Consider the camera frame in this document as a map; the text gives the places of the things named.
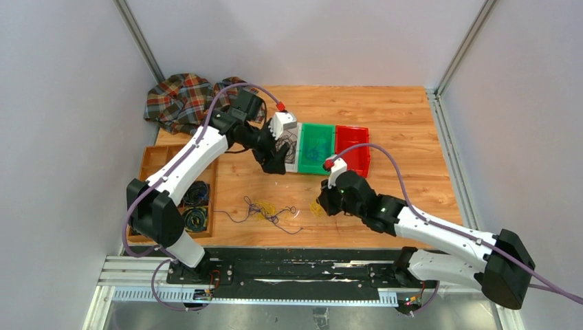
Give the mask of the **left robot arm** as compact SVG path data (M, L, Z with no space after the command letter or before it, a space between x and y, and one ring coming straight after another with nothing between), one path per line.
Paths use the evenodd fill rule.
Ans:
M217 108L213 98L203 124L190 141L147 180L132 180L126 187L127 212L123 230L133 229L149 238L155 247L181 263L184 275L194 284L210 277L204 248L185 229L178 210L187 190L206 168L234 144L251 150L264 173L284 175L289 144L278 141L297 119L277 101L276 112L263 126L250 124L265 104L264 100L239 85L233 104Z

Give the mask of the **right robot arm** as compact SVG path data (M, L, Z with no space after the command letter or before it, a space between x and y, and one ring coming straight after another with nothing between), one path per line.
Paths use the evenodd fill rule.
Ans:
M402 248L393 267L399 285L409 287L418 280L454 283L477 289L502 307L522 308L536 265L515 232L481 232L417 212L403 199L377 194L352 170L323 180L317 200L329 216L343 212L374 232L438 250Z

